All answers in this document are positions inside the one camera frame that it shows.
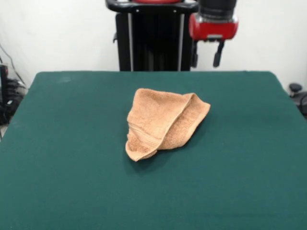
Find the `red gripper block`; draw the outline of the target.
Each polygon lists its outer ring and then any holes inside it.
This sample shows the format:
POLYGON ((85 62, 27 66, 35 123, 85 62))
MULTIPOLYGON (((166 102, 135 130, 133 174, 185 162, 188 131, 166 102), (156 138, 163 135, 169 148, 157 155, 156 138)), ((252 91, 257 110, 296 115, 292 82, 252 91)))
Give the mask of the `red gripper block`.
MULTIPOLYGON (((198 41, 225 41, 235 37, 238 30, 239 21, 236 16, 229 20, 211 20, 193 13, 189 17, 189 35, 193 40, 192 44, 192 66, 197 67, 198 41)), ((213 59, 213 67, 220 66, 224 42, 220 42, 213 59)))

